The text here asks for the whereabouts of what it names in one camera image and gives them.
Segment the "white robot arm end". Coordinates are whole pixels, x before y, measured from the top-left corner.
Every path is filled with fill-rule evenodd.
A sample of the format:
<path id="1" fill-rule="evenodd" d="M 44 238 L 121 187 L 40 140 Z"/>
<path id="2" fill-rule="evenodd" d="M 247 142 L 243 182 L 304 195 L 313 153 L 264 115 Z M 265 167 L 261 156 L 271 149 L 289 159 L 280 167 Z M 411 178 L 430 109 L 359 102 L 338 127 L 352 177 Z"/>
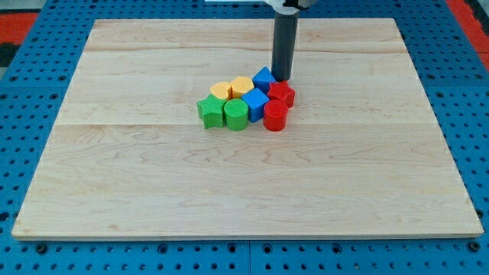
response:
<path id="1" fill-rule="evenodd" d="M 264 0 L 264 3 L 281 15 L 294 15 L 299 11 L 309 9 L 318 0 Z"/>

